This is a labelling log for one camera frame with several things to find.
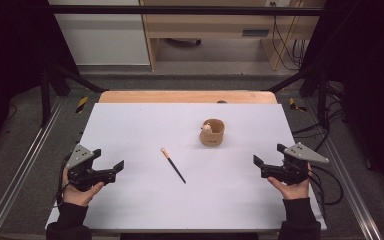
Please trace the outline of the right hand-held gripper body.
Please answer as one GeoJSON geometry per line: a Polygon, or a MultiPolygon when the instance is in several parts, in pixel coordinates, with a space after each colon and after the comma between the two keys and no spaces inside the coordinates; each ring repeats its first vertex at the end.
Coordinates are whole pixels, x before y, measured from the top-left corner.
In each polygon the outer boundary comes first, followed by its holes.
{"type": "Polygon", "coordinates": [[[287,185],[298,184],[308,178],[309,162],[327,164],[329,159],[298,142],[282,153],[282,166],[265,164],[260,168],[261,177],[274,177],[287,185]]]}

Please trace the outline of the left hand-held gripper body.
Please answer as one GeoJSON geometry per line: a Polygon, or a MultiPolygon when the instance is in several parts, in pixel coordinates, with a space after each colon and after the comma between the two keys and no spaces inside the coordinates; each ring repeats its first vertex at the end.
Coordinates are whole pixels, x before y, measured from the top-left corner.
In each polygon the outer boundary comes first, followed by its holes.
{"type": "Polygon", "coordinates": [[[106,185],[114,183],[116,180],[116,174],[113,173],[113,169],[93,169],[93,151],[78,144],[75,146],[66,164],[70,184],[82,192],[89,190],[99,182],[103,182],[106,185]]]}

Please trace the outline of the round wooden pen holder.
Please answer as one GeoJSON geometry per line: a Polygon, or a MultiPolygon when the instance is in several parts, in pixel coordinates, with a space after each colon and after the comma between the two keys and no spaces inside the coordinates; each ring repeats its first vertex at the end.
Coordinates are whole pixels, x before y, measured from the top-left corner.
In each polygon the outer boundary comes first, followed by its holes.
{"type": "Polygon", "coordinates": [[[224,137],[224,131],[225,131],[224,122],[219,119],[207,119],[204,121],[203,125],[207,123],[211,124],[212,133],[206,134],[201,130],[201,133],[200,133],[201,143],[207,147],[219,146],[222,143],[223,137],[224,137]]]}

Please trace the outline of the black brush with wooden end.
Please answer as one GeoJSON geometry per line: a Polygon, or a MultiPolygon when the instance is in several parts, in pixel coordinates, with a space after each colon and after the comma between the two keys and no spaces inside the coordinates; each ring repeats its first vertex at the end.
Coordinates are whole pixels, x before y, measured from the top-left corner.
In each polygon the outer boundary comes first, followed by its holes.
{"type": "Polygon", "coordinates": [[[168,152],[165,150],[165,148],[161,148],[160,151],[162,152],[162,154],[164,155],[164,157],[167,159],[167,161],[170,163],[171,167],[174,169],[174,171],[176,172],[176,174],[179,176],[179,178],[181,179],[181,181],[186,184],[186,180],[184,179],[184,177],[182,176],[182,174],[180,173],[180,171],[178,170],[178,168],[176,167],[176,165],[174,164],[174,162],[172,161],[172,159],[170,158],[168,152]]]}

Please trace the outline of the person's right hand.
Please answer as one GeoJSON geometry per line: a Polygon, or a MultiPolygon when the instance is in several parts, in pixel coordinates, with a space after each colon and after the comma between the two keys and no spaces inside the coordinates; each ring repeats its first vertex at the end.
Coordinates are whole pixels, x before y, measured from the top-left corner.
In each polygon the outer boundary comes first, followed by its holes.
{"type": "Polygon", "coordinates": [[[268,182],[276,188],[285,200],[304,199],[309,197],[309,179],[293,185],[285,185],[274,177],[268,177],[268,182]]]}

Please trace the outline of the person's left hand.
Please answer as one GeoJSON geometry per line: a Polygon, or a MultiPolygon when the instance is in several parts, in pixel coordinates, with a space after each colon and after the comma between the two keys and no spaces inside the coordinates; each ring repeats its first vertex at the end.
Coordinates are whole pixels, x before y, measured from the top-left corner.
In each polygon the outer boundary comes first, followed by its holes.
{"type": "Polygon", "coordinates": [[[62,183],[64,184],[63,201],[81,207],[87,207],[93,197],[104,187],[104,183],[99,182],[85,192],[76,189],[68,180],[67,168],[63,170],[62,183]]]}

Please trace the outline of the yellow clamp right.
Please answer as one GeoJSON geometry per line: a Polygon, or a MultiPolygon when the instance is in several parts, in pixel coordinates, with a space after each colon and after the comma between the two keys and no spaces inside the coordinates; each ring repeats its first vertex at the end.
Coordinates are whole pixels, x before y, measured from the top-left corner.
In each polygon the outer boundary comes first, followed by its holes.
{"type": "Polygon", "coordinates": [[[297,110],[300,112],[307,112],[306,107],[300,107],[296,105],[294,98],[289,98],[289,106],[290,106],[290,109],[297,110]]]}

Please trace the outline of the white board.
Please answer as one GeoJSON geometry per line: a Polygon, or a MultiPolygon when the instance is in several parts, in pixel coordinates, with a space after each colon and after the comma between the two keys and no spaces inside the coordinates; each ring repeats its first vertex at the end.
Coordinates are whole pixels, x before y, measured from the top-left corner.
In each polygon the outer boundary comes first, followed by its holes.
{"type": "Polygon", "coordinates": [[[285,218],[281,194],[253,163],[256,155],[279,166],[277,145],[294,143],[279,104],[97,103],[80,143],[101,149],[96,169],[124,161],[89,205],[85,224],[93,230],[259,232],[285,218]],[[219,146],[200,141],[207,119],[225,124],[219,146]]]}

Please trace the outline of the wooden table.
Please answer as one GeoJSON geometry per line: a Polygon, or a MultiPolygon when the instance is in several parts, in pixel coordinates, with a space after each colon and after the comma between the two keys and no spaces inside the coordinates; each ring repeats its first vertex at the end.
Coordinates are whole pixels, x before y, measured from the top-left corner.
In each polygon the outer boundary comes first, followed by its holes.
{"type": "Polygon", "coordinates": [[[258,103],[277,104],[272,92],[247,90],[182,91],[136,90],[106,91],[99,103],[258,103]]]}

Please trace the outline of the dark curtain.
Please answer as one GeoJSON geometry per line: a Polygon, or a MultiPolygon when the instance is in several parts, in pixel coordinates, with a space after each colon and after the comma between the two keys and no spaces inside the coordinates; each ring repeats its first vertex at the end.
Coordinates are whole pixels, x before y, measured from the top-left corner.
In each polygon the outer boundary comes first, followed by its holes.
{"type": "Polygon", "coordinates": [[[345,87],[345,106],[384,175],[384,0],[326,0],[304,57],[345,87]]]}
{"type": "Polygon", "coordinates": [[[34,37],[56,64],[78,71],[55,15],[24,9],[48,4],[49,0],[0,0],[0,130],[11,98],[40,84],[45,58],[34,52],[34,37]]]}

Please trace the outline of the white cabinet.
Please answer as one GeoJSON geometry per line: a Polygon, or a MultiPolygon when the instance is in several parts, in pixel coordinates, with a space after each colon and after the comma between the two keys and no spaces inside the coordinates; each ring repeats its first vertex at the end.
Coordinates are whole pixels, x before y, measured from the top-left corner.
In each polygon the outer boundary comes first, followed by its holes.
{"type": "Polygon", "coordinates": [[[149,65],[140,14],[56,14],[77,65],[149,65]]]}

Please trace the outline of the light wooden desk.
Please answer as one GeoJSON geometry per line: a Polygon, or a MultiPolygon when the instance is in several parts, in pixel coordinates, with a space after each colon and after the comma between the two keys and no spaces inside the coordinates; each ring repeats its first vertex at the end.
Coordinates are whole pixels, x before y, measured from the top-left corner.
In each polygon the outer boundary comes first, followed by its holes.
{"type": "MultiPolygon", "coordinates": [[[[142,6],[229,6],[322,8],[326,0],[138,0],[142,6]]],[[[144,14],[148,53],[156,60],[160,39],[195,40],[207,38],[257,39],[272,70],[292,51],[295,40],[311,39],[318,23],[316,16],[248,16],[248,15],[154,15],[144,14]]]]}

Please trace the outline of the aluminium rail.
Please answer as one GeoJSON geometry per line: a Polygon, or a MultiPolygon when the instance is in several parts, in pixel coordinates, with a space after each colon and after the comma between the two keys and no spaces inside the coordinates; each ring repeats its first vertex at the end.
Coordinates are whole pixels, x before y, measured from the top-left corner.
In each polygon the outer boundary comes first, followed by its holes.
{"type": "Polygon", "coordinates": [[[65,99],[56,97],[51,113],[45,124],[39,128],[33,142],[29,146],[20,166],[9,183],[0,200],[0,228],[11,210],[33,164],[35,163],[52,127],[61,111],[65,99]]]}
{"type": "MultiPolygon", "coordinates": [[[[314,98],[305,98],[304,102],[308,107],[308,111],[316,123],[317,120],[317,102],[314,98]]],[[[330,125],[330,117],[337,118],[341,115],[342,108],[336,97],[326,99],[326,116],[330,125]]],[[[330,137],[331,131],[321,126],[318,131],[323,136],[321,143],[317,145],[317,149],[330,160],[330,168],[333,171],[334,177],[342,187],[343,199],[341,204],[347,205],[348,219],[340,219],[339,204],[332,205],[329,210],[332,210],[331,215],[326,215],[325,221],[328,229],[325,235],[330,235],[332,240],[384,240],[376,225],[372,215],[365,204],[359,189],[348,170],[346,169],[343,160],[330,137]]]]}

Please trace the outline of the black metal frame strut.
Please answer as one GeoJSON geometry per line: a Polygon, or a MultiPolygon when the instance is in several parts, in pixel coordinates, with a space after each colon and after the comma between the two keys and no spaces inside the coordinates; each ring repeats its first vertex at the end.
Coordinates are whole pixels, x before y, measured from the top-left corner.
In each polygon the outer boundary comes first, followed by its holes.
{"type": "Polygon", "coordinates": [[[59,96],[67,96],[71,89],[66,83],[66,79],[74,80],[76,83],[95,92],[103,93],[104,88],[101,88],[75,73],[60,65],[47,66],[40,74],[40,89],[41,89],[41,106],[42,106],[42,122],[44,127],[51,118],[50,104],[50,86],[53,86],[59,96]]]}
{"type": "Polygon", "coordinates": [[[322,66],[319,66],[315,63],[310,64],[307,67],[300,69],[294,75],[288,77],[286,80],[268,88],[269,92],[277,93],[283,88],[291,85],[292,83],[297,82],[298,80],[303,79],[304,83],[302,84],[299,93],[302,97],[310,97],[317,93],[317,120],[321,126],[325,129],[328,128],[328,119],[326,116],[326,96],[327,96],[327,77],[322,66]]]}

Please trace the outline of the black horizontal frame bar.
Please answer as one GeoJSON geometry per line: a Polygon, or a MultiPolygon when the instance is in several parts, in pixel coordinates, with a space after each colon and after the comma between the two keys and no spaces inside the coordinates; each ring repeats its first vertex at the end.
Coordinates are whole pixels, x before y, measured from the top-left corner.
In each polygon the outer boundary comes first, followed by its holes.
{"type": "Polygon", "coordinates": [[[321,16],[326,12],[324,8],[217,6],[49,5],[45,9],[54,14],[321,16]]]}

